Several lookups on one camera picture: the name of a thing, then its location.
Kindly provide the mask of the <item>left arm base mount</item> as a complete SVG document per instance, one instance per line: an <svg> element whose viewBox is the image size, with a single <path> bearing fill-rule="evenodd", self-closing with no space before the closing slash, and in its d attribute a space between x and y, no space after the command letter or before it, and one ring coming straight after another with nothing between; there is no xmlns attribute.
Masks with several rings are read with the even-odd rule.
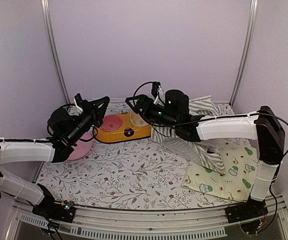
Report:
<svg viewBox="0 0 288 240"><path fill-rule="evenodd" d="M55 201L54 196L43 185L37 184L42 190L43 199L38 205L34 205L32 213L42 216L46 219L59 220L66 223L72 223L75 217L76 208L74 203L65 200L58 203Z"/></svg>

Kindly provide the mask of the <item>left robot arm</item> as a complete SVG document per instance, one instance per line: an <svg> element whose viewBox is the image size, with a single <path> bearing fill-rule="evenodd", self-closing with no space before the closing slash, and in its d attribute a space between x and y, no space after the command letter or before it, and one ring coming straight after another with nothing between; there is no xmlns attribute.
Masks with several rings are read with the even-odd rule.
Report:
<svg viewBox="0 0 288 240"><path fill-rule="evenodd" d="M47 121L49 137L43 139L11 139L0 137L0 192L24 199L47 216L54 217L58 206L49 190L33 184L2 168L5 164L20 162L61 163L66 161L80 143L87 143L83 135L92 127L103 124L108 96L97 100L82 99L57 108Z"/></svg>

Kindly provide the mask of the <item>striped fabric pet tent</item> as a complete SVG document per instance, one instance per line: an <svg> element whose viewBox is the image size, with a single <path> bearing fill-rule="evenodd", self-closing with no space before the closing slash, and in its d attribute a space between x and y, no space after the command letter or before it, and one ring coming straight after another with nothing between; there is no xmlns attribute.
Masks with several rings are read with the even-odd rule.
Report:
<svg viewBox="0 0 288 240"><path fill-rule="evenodd" d="M190 100L189 114L206 117L220 116L221 110L208 95ZM225 166L219 155L219 140L202 140L198 135L196 126L196 123L186 124L177 129L153 126L151 140L189 162L225 175Z"/></svg>

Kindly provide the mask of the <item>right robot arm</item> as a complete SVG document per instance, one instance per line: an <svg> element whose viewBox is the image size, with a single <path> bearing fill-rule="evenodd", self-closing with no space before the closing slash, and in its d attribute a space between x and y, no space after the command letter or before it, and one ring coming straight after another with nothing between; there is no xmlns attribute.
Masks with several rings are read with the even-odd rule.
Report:
<svg viewBox="0 0 288 240"><path fill-rule="evenodd" d="M221 115L209 97L190 100L180 90L128 97L126 103L153 127L151 138L189 161L182 187L238 202L242 214L261 211L285 155L285 131L268 106Z"/></svg>

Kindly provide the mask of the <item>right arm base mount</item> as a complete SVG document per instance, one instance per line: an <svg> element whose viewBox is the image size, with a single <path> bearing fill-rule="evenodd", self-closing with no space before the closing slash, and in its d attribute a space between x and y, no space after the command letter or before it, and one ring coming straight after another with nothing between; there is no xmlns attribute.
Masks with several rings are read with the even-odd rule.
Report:
<svg viewBox="0 0 288 240"><path fill-rule="evenodd" d="M268 208L266 201L256 201L248 198L247 202L231 204L225 208L228 223L241 224L241 229L247 235L256 235L267 222Z"/></svg>

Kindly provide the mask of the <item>avocado print cushion mat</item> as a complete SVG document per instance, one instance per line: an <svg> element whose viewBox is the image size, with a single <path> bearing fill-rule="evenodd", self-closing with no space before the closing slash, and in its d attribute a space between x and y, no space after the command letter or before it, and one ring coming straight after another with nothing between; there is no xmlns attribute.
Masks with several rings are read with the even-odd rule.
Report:
<svg viewBox="0 0 288 240"><path fill-rule="evenodd" d="M225 173L220 174L191 163L182 187L214 197L246 202L259 166L257 150L245 138L221 139L219 143L219 156L224 163Z"/></svg>

